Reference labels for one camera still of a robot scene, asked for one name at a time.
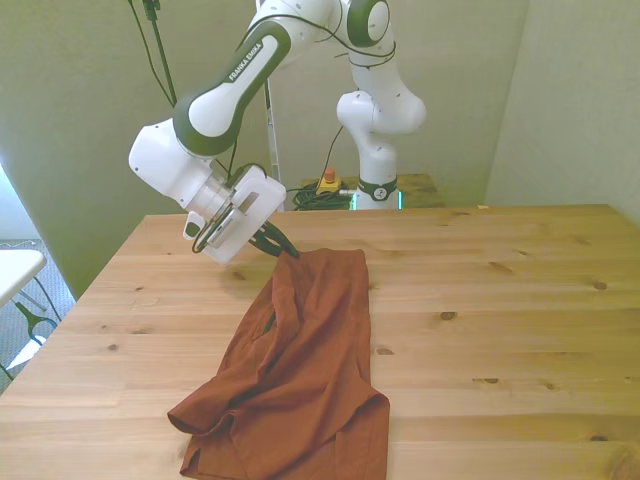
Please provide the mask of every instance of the brown shirt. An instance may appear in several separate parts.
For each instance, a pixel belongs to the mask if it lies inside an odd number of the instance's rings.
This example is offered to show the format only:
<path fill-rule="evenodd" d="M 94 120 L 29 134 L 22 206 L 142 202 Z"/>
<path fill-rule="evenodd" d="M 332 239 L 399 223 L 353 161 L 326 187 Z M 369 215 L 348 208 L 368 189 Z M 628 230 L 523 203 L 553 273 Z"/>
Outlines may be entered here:
<path fill-rule="evenodd" d="M 278 259 L 218 375 L 169 412 L 193 434 L 183 475 L 386 478 L 389 402 L 371 387 L 368 287 L 362 251 Z"/>

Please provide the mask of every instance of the wooden tabletop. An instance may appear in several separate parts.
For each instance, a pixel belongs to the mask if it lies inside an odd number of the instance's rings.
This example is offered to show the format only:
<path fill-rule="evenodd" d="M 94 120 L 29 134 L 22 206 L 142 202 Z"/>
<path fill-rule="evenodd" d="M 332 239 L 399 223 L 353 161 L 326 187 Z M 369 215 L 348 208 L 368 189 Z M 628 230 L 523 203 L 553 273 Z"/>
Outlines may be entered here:
<path fill-rule="evenodd" d="M 274 260 L 148 217 L 0 397 L 0 478 L 178 479 L 166 412 L 216 372 Z M 608 207 L 286 213 L 363 249 L 390 480 L 640 478 L 640 232 Z"/>

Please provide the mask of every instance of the white robotic arm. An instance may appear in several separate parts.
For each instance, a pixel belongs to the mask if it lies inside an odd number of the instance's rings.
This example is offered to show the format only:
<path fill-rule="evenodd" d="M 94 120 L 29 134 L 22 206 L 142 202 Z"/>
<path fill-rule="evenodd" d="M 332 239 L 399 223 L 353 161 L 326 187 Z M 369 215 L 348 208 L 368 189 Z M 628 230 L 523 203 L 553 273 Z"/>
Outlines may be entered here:
<path fill-rule="evenodd" d="M 252 242 L 277 255 L 268 239 L 295 251 L 265 223 L 285 200 L 285 188 L 256 166 L 225 180 L 210 164 L 236 142 L 244 110 L 273 71 L 327 32 L 349 48 L 360 89 L 338 106 L 360 151 L 359 203 L 397 205 L 395 152 L 371 134 L 414 131 L 426 111 L 398 75 L 386 0 L 266 0 L 227 68 L 210 86 L 181 99 L 172 120 L 143 128 L 130 153 L 129 164 L 142 180 L 190 212 L 184 235 L 194 240 L 195 252 L 227 263 Z"/>

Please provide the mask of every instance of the black cable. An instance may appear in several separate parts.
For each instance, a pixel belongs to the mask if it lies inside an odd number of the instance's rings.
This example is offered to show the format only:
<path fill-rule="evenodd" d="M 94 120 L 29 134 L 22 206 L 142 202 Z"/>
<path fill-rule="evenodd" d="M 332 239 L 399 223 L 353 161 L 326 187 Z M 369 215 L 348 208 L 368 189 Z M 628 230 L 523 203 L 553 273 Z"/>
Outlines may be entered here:
<path fill-rule="evenodd" d="M 151 20 L 151 25 L 153 27 L 153 33 L 156 36 L 156 43 L 158 44 L 158 51 L 160 52 L 160 60 L 162 61 L 162 68 L 164 68 L 164 76 L 167 78 L 167 85 L 169 87 L 169 93 L 171 94 L 171 100 L 173 102 L 173 106 L 175 107 L 176 103 L 178 103 L 178 97 L 176 97 L 176 91 L 173 88 L 173 80 L 171 79 L 169 62 L 167 62 L 167 57 L 164 53 L 164 46 L 162 45 L 162 39 L 160 38 L 160 30 L 158 29 L 158 23 L 156 20 Z"/>
<path fill-rule="evenodd" d="M 242 168 L 247 168 L 247 167 L 257 167 L 260 170 L 262 170 L 262 173 L 264 174 L 264 178 L 269 178 L 269 175 L 267 174 L 267 170 L 260 165 L 259 163 L 255 163 L 255 162 L 250 162 L 250 163 L 245 163 Z"/>
<path fill-rule="evenodd" d="M 138 12 L 136 12 L 136 8 L 133 6 L 133 0 L 129 0 L 129 6 L 131 7 L 133 16 L 136 19 L 136 24 L 138 25 L 138 30 L 140 31 L 140 36 L 142 37 L 142 43 L 144 44 L 144 50 L 147 53 L 147 59 L 149 60 L 149 67 L 151 67 L 151 73 L 153 73 L 153 77 L 156 79 L 156 82 L 158 83 L 160 90 L 162 90 L 162 93 L 164 93 L 164 96 L 167 99 L 167 102 L 169 102 L 169 105 L 171 105 L 171 107 L 175 107 L 174 102 L 171 100 L 171 97 L 169 97 L 169 94 L 164 88 L 164 85 L 160 81 L 160 77 L 158 77 L 158 74 L 156 73 L 156 69 L 153 66 L 153 60 L 151 58 L 151 52 L 149 51 L 149 45 L 147 44 L 147 39 L 144 36 L 144 30 L 142 30 L 142 24 L 140 23 L 140 19 L 138 18 Z"/>
<path fill-rule="evenodd" d="M 329 167 L 329 160 L 331 159 L 331 153 L 333 152 L 333 147 L 338 141 L 338 137 L 340 137 L 340 134 L 342 133 L 343 130 L 344 130 L 344 126 L 340 127 L 340 129 L 338 130 L 338 133 L 336 133 L 336 136 L 333 138 L 333 141 L 331 142 L 331 146 L 329 147 L 329 152 L 327 153 L 327 160 L 324 164 L 324 168 L 322 169 L 322 175 L 320 175 L 320 178 L 318 179 L 318 181 L 305 185 L 302 188 L 292 188 L 290 190 L 287 190 L 288 192 L 298 192 L 296 193 L 296 195 L 293 197 L 293 200 L 292 200 L 293 204 L 295 205 L 295 208 L 294 208 L 295 211 L 343 210 L 343 209 L 346 210 L 349 208 L 349 205 L 351 204 L 351 197 L 348 195 L 341 195 L 339 192 L 323 192 L 320 194 L 316 193 L 316 191 L 318 190 L 318 185 L 324 178 L 324 174 L 326 173 L 327 168 Z M 346 183 L 342 182 L 340 188 L 344 190 L 344 189 L 347 189 L 348 186 Z"/>
<path fill-rule="evenodd" d="M 233 172 L 233 161 L 236 158 L 236 151 L 238 150 L 238 141 L 233 144 L 233 152 L 231 152 L 231 160 L 229 160 L 229 169 L 227 170 L 227 180 L 231 178 L 231 172 Z"/>
<path fill-rule="evenodd" d="M 51 305 L 51 308 L 53 308 L 53 313 L 55 313 L 56 317 L 58 318 L 58 322 L 62 322 L 62 318 L 60 317 L 58 310 L 56 310 L 56 306 L 51 301 L 51 297 L 45 290 L 44 285 L 42 285 L 42 282 L 40 282 L 40 279 L 38 279 L 38 277 L 33 277 L 33 279 L 38 283 L 38 285 L 40 285 L 40 289 L 42 290 L 42 293 L 44 293 L 44 296 L 47 297 L 47 300 L 49 301 L 49 305 Z"/>
<path fill-rule="evenodd" d="M 242 45 L 245 42 L 245 40 L 249 37 L 249 35 L 251 35 L 253 33 L 253 31 L 258 27 L 258 25 L 260 25 L 262 22 L 264 22 L 266 20 L 270 20 L 272 18 L 292 18 L 294 20 L 300 20 L 301 22 L 306 23 L 307 25 L 311 25 L 312 27 L 318 28 L 318 29 L 322 30 L 323 32 L 328 33 L 333 38 L 335 38 L 338 41 L 338 43 L 340 43 L 347 50 L 349 50 L 351 52 L 359 53 L 360 55 L 365 55 L 367 57 L 387 58 L 389 55 L 394 55 L 395 52 L 396 52 L 397 45 L 396 45 L 395 41 L 393 42 L 393 48 L 391 49 L 391 51 L 389 53 L 382 54 L 382 55 L 378 54 L 378 53 L 368 53 L 368 52 L 363 52 L 362 50 L 357 50 L 357 49 L 349 46 L 346 42 L 344 42 L 340 37 L 338 37 L 335 33 L 333 33 L 327 27 L 323 27 L 322 25 L 318 25 L 317 23 L 314 23 L 311 20 L 307 20 L 306 18 L 299 17 L 297 15 L 289 15 L 289 14 L 286 14 L 286 13 L 277 13 L 277 14 L 273 14 L 273 15 L 267 15 L 266 17 L 262 17 L 260 20 L 258 20 L 256 23 L 254 23 L 253 26 L 251 26 L 251 28 L 249 28 L 249 30 L 247 30 L 247 33 L 245 33 L 244 37 L 242 38 L 242 41 L 240 42 L 240 45 Z"/>
<path fill-rule="evenodd" d="M 200 245 L 200 239 L 202 238 L 203 232 L 207 229 L 207 227 L 208 227 L 208 224 L 206 224 L 204 227 L 202 227 L 202 228 L 200 229 L 200 231 L 199 231 L 199 232 L 198 232 L 198 234 L 196 235 L 196 238 L 194 238 L 194 239 L 193 239 L 193 243 L 191 244 L 191 251 L 192 251 L 193 253 L 195 253 L 196 255 L 197 255 L 198 253 L 202 253 L 202 252 L 203 252 L 203 250 L 204 250 L 204 249 L 206 248 L 206 246 L 207 246 L 207 244 L 206 244 L 206 243 L 204 243 L 204 244 Z"/>
<path fill-rule="evenodd" d="M 324 174 L 327 173 L 327 167 L 329 166 L 329 160 L 331 159 L 331 152 L 333 152 L 333 147 L 335 146 L 336 142 L 338 141 L 338 137 L 340 137 L 340 134 L 342 133 L 343 130 L 344 130 L 344 125 L 338 129 L 338 133 L 336 133 L 336 136 L 333 137 L 333 141 L 331 142 L 331 146 L 329 147 L 329 152 L 327 153 L 327 161 L 324 162 L 324 168 L 322 169 L 322 175 L 320 175 L 320 179 L 318 180 L 318 182 L 321 182 L 322 179 L 324 178 Z"/>
<path fill-rule="evenodd" d="M 353 65 L 354 67 L 362 67 L 362 68 L 375 68 L 375 67 L 381 67 L 382 65 L 386 65 L 387 63 L 389 63 L 391 60 L 393 60 L 396 56 L 396 51 L 394 50 L 393 53 L 391 53 L 391 56 L 389 58 L 387 58 L 386 60 L 380 62 L 380 63 L 374 63 L 373 65 L 361 65 L 359 63 L 353 63 L 351 61 L 351 59 L 349 59 L 349 63 L 351 65 Z"/>
<path fill-rule="evenodd" d="M 217 163 L 218 165 L 220 165 L 220 167 L 221 167 L 221 168 L 225 171 L 225 173 L 227 174 L 227 178 L 229 178 L 229 177 L 231 176 L 231 172 L 229 171 L 229 169 L 228 169 L 227 167 L 225 167 L 225 166 L 222 164 L 222 162 L 221 162 L 220 160 L 218 160 L 217 158 L 216 158 L 216 163 Z"/>
<path fill-rule="evenodd" d="M 315 43 L 323 43 L 323 42 L 326 42 L 327 40 L 331 40 L 332 38 L 335 38 L 336 33 L 338 33 L 338 30 L 340 30 L 340 27 L 342 26 L 342 20 L 344 20 L 344 7 L 342 6 L 342 2 L 341 1 L 338 1 L 338 4 L 340 5 L 340 21 L 338 22 L 338 26 L 333 31 L 333 34 L 329 35 L 327 38 L 323 38 L 322 40 L 318 40 Z"/>

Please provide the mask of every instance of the wall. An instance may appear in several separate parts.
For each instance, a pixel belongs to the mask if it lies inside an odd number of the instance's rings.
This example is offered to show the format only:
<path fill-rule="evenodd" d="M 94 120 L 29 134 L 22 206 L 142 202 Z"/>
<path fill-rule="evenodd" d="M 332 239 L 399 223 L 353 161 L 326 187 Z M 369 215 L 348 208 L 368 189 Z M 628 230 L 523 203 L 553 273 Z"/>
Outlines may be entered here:
<path fill-rule="evenodd" d="M 211 80 L 254 12 L 253 0 L 162 2 L 178 94 Z M 78 296 L 145 214 L 179 211 L 127 161 L 140 128 L 168 118 L 170 108 L 125 0 L 2 1 L 0 45 L 0 156 Z M 257 98 L 238 163 L 268 165 L 265 125 L 264 98 Z"/>
<path fill-rule="evenodd" d="M 640 222 L 638 0 L 532 0 L 487 201 Z"/>
<path fill-rule="evenodd" d="M 426 103 L 425 126 L 391 141 L 401 173 L 430 173 L 449 205 L 484 200 L 528 0 L 390 0 L 405 83 Z M 339 128 L 335 108 L 355 89 L 340 46 L 317 47 L 272 77 L 282 180 L 317 178 Z M 357 175 L 348 133 L 334 150 L 341 175 Z"/>
<path fill-rule="evenodd" d="M 0 163 L 0 240 L 24 238 L 40 236 Z"/>

